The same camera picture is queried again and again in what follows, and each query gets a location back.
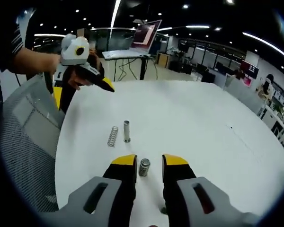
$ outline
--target metal cylinder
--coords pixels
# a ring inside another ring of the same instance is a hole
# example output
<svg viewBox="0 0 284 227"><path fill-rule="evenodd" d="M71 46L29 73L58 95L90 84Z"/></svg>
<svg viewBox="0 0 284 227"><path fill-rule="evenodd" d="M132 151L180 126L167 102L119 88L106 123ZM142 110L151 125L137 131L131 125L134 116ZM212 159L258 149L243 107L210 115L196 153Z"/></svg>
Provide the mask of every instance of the metal cylinder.
<svg viewBox="0 0 284 227"><path fill-rule="evenodd" d="M129 121L124 121L124 142L128 143L131 141L129 137Z"/></svg>
<svg viewBox="0 0 284 227"><path fill-rule="evenodd" d="M142 159L139 166L139 176L147 176L150 166L151 162L147 158Z"/></svg>

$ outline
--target metal spring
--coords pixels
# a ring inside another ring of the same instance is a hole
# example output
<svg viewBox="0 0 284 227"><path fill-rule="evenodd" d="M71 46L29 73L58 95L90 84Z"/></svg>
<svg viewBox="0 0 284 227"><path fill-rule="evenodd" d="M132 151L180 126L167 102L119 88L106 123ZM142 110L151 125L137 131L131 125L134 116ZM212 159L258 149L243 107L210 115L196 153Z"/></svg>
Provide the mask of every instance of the metal spring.
<svg viewBox="0 0 284 227"><path fill-rule="evenodd" d="M150 168L150 165L151 162L147 158L142 159L139 166L139 175L147 176L147 172L148 169Z"/></svg>
<svg viewBox="0 0 284 227"><path fill-rule="evenodd" d="M117 134L118 134L118 130L119 128L117 126L114 126L110 132L107 144L110 147L114 147L115 146L115 140L117 138Z"/></svg>

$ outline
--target desk leg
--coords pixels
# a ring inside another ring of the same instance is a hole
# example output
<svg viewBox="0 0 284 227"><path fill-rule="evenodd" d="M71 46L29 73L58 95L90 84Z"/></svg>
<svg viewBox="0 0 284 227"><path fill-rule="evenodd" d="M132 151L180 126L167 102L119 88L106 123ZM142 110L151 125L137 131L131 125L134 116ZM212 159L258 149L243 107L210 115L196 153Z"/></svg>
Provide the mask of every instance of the desk leg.
<svg viewBox="0 0 284 227"><path fill-rule="evenodd" d="M145 68L146 68L146 58L141 58L141 70L140 70L140 80L144 80Z"/></svg>

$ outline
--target glass partition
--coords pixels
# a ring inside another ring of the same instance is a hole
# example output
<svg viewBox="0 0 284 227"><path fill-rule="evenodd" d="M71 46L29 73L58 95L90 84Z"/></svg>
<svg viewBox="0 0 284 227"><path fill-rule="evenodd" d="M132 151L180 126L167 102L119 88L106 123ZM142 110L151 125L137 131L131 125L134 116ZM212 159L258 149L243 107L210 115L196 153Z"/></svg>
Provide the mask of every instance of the glass partition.
<svg viewBox="0 0 284 227"><path fill-rule="evenodd" d="M135 30L129 28L96 28L85 29L84 36L89 41L89 46L96 49L101 56L103 51L127 50L133 41ZM156 55L157 52L166 52L169 37L156 34L151 45L150 54ZM34 50L39 52L60 53L61 37L38 37L35 38Z"/></svg>

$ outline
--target table surface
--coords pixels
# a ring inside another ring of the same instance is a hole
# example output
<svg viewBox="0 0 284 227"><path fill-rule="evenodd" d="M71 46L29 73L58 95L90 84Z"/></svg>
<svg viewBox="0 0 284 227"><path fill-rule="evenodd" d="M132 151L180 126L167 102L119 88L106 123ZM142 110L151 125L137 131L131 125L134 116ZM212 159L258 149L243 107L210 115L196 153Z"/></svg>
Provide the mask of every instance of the table surface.
<svg viewBox="0 0 284 227"><path fill-rule="evenodd" d="M102 176L115 158L148 158L147 177L137 179L130 226L168 226L163 206L161 155L186 159L197 176L224 190L242 212L262 215L284 187L284 149L245 105L214 84L192 81L114 83L76 92L59 138L55 183L59 208L69 194ZM123 121L131 142L123 142ZM119 127L114 148L107 145Z"/></svg>

